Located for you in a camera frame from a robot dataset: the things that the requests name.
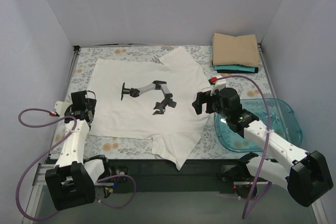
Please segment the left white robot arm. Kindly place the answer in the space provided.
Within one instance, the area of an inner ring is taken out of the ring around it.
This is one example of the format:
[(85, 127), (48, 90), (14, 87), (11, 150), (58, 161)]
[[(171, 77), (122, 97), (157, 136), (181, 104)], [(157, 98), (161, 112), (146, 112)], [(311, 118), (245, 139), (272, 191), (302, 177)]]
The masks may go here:
[(112, 170), (104, 155), (84, 159), (87, 135), (91, 130), (97, 100), (88, 91), (71, 94), (72, 103), (56, 105), (65, 117), (65, 137), (54, 168), (45, 173), (45, 181), (58, 211), (93, 203), (96, 181), (106, 182)]

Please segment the white printed t shirt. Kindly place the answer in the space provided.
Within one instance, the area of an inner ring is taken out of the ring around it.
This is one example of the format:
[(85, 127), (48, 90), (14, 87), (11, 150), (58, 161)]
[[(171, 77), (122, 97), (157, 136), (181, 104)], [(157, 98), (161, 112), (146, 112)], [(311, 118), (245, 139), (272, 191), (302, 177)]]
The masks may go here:
[(90, 134), (151, 139), (152, 153), (181, 169), (208, 121), (192, 107), (208, 87), (201, 66), (183, 47), (157, 63), (99, 59), (88, 84), (97, 99)]

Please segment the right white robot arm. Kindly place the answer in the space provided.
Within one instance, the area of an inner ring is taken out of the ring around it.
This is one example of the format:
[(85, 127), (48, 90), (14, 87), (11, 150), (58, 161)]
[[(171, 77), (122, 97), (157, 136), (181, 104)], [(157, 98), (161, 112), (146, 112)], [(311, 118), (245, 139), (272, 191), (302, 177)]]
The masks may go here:
[(222, 116), (232, 132), (263, 147), (264, 152), (276, 160), (274, 163), (264, 161), (259, 171), (261, 157), (255, 153), (245, 155), (237, 168), (242, 180), (248, 181), (258, 176), (277, 184), (304, 207), (309, 207), (333, 188), (325, 156), (318, 151), (310, 153), (294, 146), (267, 129), (258, 116), (243, 108), (233, 88), (198, 92), (192, 103), (196, 114), (202, 114), (204, 104), (206, 113), (215, 112)]

